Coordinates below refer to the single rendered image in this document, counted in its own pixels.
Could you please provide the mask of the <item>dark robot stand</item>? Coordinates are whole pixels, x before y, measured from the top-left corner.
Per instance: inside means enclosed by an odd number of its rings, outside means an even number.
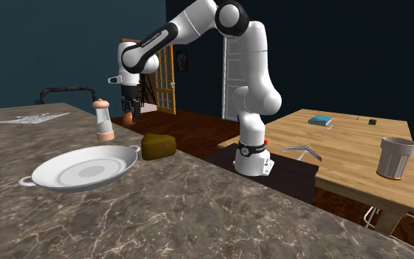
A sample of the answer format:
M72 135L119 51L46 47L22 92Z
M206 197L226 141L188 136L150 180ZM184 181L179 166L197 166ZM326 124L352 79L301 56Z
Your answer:
M236 143L230 144L205 157L204 160L239 174L233 165L237 148L238 145ZM318 171L318 166L273 153L271 153L271 159L274 161L274 166L268 176L244 177L312 204L315 193L315 175Z

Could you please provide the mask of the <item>beige ribbed cup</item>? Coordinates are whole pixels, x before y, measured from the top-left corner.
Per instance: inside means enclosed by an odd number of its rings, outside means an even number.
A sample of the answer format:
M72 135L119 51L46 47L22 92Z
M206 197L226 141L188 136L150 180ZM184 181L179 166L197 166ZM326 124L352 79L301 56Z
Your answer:
M376 173L388 179L400 180L410 156L414 153L414 141L384 137L381 140L380 148L381 155Z

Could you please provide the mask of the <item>black tripod stand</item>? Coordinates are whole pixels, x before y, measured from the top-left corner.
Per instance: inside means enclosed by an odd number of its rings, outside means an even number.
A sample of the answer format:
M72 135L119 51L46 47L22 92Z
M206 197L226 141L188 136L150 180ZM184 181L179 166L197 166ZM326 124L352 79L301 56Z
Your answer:
M144 106L145 103L156 104L156 97L148 74L140 74L139 86L138 93L141 106Z

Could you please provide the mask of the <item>white two-handled pan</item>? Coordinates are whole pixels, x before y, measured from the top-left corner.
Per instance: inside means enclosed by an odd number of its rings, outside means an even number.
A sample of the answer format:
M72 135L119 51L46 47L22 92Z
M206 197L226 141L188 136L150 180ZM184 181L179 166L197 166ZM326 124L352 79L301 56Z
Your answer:
M20 186L39 186L60 193L79 193L105 186L137 162L140 147L103 145L77 149L40 164Z

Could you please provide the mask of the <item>black curved faucet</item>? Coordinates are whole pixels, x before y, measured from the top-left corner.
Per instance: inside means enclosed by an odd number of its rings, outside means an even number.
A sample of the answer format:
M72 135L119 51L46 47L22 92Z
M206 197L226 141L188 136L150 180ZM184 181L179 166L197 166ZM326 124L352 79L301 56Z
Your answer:
M46 103L46 95L48 93L54 93L54 92L69 92L69 91L89 91L91 96L92 96L92 100L96 101L97 97L96 97L96 92L94 89L90 88L90 87L59 87L59 88L45 88L40 92L39 95L39 100L41 104L45 104Z

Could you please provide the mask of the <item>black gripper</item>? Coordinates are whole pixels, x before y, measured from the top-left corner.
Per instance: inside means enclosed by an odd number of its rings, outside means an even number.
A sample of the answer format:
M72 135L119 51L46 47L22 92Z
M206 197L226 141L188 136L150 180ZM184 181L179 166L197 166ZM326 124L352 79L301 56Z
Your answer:
M140 102L138 99L138 89L139 85L122 85L121 86L121 95L126 100L132 100L132 117L134 120L140 115Z

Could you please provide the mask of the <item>clear salt mill, peach caps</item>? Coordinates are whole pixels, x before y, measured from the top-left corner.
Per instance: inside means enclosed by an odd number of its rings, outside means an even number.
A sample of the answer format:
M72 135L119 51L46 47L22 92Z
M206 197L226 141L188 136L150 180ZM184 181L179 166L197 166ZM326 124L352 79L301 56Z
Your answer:
M110 103L103 99L97 99L93 103L93 107L96 110L97 119L97 138L99 141L111 141L115 138L113 131L113 124L109 114Z

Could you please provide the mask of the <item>white door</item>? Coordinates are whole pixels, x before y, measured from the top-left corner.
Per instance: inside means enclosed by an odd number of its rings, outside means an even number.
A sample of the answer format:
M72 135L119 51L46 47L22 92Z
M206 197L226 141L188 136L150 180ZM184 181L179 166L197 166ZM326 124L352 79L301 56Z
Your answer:
M237 38L224 38L223 45L223 79L222 79L222 119L237 121L237 109L233 105L232 94L236 88L244 86L245 79L241 75Z

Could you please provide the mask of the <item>grey open folding tool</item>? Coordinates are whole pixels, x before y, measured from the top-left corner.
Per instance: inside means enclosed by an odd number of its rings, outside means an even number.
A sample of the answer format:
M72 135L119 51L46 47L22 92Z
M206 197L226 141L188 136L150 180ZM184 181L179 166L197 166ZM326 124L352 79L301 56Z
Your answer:
M306 153L310 153L314 158L322 161L322 158L320 155L318 155L316 152L314 152L309 146L288 146L283 149L284 152L292 152L292 151L303 151L301 155L299 155L296 159L301 160Z

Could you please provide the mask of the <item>dark framed wall picture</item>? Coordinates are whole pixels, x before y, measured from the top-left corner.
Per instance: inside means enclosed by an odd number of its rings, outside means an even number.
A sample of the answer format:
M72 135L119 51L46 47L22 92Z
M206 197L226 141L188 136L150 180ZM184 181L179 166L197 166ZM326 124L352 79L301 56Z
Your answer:
M177 64L177 71L188 70L187 52L185 50L176 52L176 64Z

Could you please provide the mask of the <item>wooden glass-pane door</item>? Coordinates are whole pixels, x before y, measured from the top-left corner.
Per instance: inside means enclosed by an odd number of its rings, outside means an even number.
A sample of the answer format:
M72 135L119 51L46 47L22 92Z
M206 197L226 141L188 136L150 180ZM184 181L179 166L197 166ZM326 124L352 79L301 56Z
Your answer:
M173 46L166 46L157 53L159 69L156 73L157 110L176 114Z

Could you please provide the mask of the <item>grey patterned flat sheet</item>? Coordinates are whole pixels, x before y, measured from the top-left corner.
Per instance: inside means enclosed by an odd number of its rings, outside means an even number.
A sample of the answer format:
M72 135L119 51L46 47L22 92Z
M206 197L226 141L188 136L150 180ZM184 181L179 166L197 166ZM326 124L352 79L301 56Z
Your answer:
M68 113L61 113L51 115L50 113L43 113L35 116L16 116L15 119L9 121L0 121L0 124L40 124L45 121L50 121L62 116L66 116Z

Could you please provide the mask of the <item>olive green bread loaf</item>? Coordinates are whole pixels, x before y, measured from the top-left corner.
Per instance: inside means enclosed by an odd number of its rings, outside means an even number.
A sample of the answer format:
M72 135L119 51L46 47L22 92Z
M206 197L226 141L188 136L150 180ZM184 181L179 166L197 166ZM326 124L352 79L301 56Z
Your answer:
M176 140L173 136L148 133L141 140L141 154L144 160L156 160L175 153Z

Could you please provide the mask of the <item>wooden table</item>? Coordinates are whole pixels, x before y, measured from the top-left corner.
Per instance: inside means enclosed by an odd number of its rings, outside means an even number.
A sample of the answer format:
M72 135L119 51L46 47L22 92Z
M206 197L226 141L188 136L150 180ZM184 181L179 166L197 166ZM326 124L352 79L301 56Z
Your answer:
M326 127L309 124L313 116L331 117ZM309 146L310 153L300 160L318 166L315 185L382 211L375 230L385 236L408 213L414 213L414 153L403 177L392 180L376 173L384 137L412 141L407 122L379 118L368 124L367 116L301 109L265 124L265 148L269 153L296 159L303 151L284 152L288 146ZM224 148L237 143L240 134L220 143Z

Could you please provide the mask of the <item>white metal chair frame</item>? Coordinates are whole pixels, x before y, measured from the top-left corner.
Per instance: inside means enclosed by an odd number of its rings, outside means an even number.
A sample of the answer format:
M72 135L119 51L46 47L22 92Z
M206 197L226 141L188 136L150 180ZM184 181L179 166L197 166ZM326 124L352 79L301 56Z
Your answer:
M371 206L368 211L364 214L363 216L363 221L365 222L365 227L369 228L371 227L372 229L375 228L374 225L371 224L371 220L373 217L375 217L377 214L379 213L379 208ZM414 219L414 215L411 214L407 214L407 216L411 217Z

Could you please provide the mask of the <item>blue book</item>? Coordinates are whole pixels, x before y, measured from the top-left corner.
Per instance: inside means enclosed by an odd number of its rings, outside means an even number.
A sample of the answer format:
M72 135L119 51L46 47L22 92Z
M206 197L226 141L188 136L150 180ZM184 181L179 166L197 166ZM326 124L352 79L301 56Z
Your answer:
M331 117L326 116L313 116L311 119L308 120L309 124L314 124L318 126L326 127L332 122Z

